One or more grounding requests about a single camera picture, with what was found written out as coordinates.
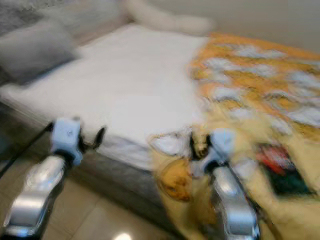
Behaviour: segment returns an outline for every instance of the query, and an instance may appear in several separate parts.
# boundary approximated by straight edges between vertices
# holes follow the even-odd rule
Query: yellow cloth
[[[256,157],[256,143],[282,144],[308,187],[320,193],[320,55],[213,33],[191,62],[190,74],[206,99],[206,123],[193,127],[196,135],[232,129],[234,166]],[[151,146],[164,136],[153,136]],[[215,223],[208,178],[191,177],[186,154],[153,147],[152,156],[169,217],[186,238],[206,239],[199,225]],[[319,198],[277,197],[260,167],[242,183],[280,235],[261,222],[262,239],[320,239]]]

